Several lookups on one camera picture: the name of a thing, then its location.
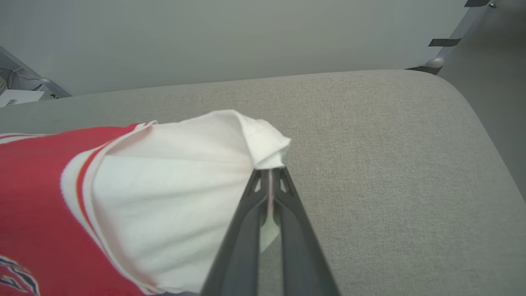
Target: gray table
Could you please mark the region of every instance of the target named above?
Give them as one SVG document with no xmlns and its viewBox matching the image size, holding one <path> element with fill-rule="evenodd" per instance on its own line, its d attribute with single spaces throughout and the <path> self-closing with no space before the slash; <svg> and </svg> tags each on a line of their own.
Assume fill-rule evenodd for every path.
<svg viewBox="0 0 526 296">
<path fill-rule="evenodd" d="M 525 295 L 526 204 L 453 86 L 385 70 L 178 85 L 0 108 L 58 133 L 218 109 L 292 138 L 285 161 L 343 295 Z M 279 242 L 261 295 L 281 294 Z"/>
</svg>

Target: white fabric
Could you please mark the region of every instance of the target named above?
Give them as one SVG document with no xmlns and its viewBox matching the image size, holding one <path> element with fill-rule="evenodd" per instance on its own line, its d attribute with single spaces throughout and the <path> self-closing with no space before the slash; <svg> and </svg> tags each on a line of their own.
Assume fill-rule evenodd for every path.
<svg viewBox="0 0 526 296">
<path fill-rule="evenodd" d="M 266 121 L 232 110 L 129 137 L 93 182 L 103 239 L 157 288 L 199 292 L 252 170 L 283 166 L 289 144 Z M 262 237 L 277 234 L 265 227 Z"/>
</svg>

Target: printed logo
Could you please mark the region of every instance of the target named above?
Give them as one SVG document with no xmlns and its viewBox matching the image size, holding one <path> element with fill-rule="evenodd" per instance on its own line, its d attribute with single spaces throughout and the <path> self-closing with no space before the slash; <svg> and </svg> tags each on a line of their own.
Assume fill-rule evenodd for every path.
<svg viewBox="0 0 526 296">
<path fill-rule="evenodd" d="M 4 256 L 0 256 L 0 285 L 40 296 L 38 283 L 31 276 L 31 273 L 16 261 Z"/>
</svg>

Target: gray floor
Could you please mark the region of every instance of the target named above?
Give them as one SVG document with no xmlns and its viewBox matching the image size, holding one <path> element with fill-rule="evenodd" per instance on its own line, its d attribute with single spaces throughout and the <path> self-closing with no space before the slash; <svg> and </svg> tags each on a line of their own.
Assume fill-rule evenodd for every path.
<svg viewBox="0 0 526 296">
<path fill-rule="evenodd" d="M 497 3 L 438 76 L 466 97 L 526 199 L 526 1 Z"/>
</svg>

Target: clothing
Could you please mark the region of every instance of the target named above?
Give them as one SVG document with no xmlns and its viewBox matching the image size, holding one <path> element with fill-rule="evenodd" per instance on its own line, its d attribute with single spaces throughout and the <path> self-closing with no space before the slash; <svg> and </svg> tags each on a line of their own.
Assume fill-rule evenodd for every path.
<svg viewBox="0 0 526 296">
<path fill-rule="evenodd" d="M 0 294 L 199 292 L 252 170 L 289 143 L 235 111 L 0 135 Z"/>
</svg>

